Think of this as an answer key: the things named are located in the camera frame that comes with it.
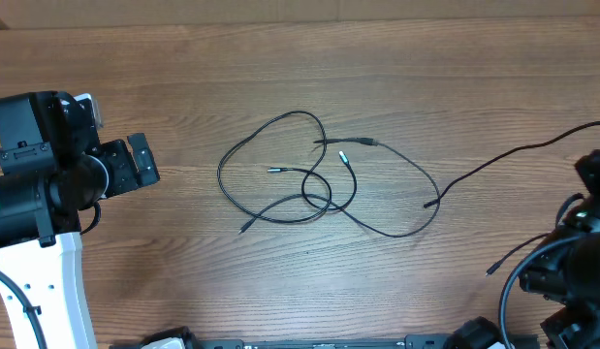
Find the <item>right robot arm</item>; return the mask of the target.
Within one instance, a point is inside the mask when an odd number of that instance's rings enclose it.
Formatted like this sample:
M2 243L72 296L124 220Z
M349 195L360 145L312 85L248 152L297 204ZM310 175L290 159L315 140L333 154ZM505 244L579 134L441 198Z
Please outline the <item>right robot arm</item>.
M520 277L520 287L563 308L541 323L550 348L600 349L600 150L575 165L588 196L540 243L572 238L540 254Z

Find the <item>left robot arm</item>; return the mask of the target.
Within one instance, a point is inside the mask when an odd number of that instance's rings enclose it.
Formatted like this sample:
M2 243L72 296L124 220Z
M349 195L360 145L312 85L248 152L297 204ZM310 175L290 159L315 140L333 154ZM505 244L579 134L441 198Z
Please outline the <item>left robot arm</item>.
M101 143L89 94L0 99L0 297L18 348L97 345L79 213L159 181L143 133Z

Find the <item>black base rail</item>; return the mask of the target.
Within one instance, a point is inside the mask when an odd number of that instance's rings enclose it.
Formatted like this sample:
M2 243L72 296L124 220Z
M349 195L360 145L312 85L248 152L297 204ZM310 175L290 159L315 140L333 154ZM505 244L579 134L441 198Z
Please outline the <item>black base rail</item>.
M497 326L484 317L453 333L408 334L402 338L243 341L198 339L187 327L152 334L140 341L115 342L110 349L505 349Z

